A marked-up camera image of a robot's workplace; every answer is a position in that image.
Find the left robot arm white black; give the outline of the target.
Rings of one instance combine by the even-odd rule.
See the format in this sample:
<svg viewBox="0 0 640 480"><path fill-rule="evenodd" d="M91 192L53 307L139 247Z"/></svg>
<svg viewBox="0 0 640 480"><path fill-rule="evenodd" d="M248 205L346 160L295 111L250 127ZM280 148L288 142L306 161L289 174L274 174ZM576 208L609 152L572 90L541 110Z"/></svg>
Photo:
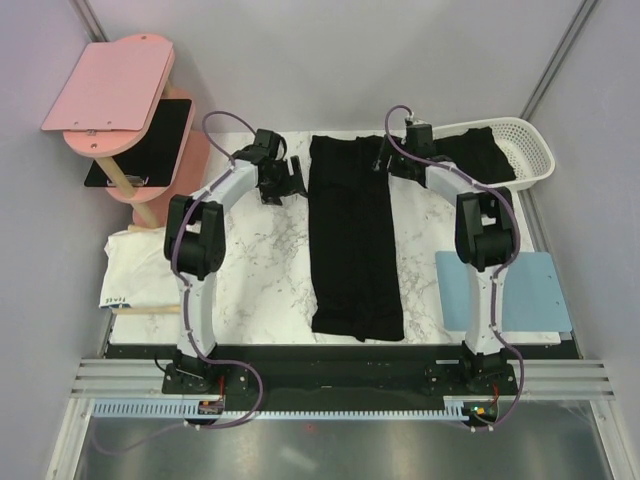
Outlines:
<svg viewBox="0 0 640 480"><path fill-rule="evenodd" d="M180 295L183 327L179 352L194 358L185 382L208 393L219 382L209 355L217 347L214 300L217 272L226 256L225 215L256 190L264 205L281 206L285 197L308 196L300 159L286 156L288 145L274 131L259 129L253 142L230 155L229 166L195 192L175 195L168 207L164 255Z"/></svg>

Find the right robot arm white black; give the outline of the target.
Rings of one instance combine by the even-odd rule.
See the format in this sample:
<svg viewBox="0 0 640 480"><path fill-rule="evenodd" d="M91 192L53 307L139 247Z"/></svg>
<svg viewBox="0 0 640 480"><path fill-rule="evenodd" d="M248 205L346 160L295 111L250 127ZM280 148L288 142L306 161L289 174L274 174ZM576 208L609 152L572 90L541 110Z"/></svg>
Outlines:
<svg viewBox="0 0 640 480"><path fill-rule="evenodd" d="M508 361L514 349L502 335L506 274L521 246L509 190L484 185L438 155L432 126L411 115L402 140L385 130L374 168L414 181L455 207L454 244L467 269L471 315L459 363L435 368L434 379L463 393L518 394Z"/></svg>

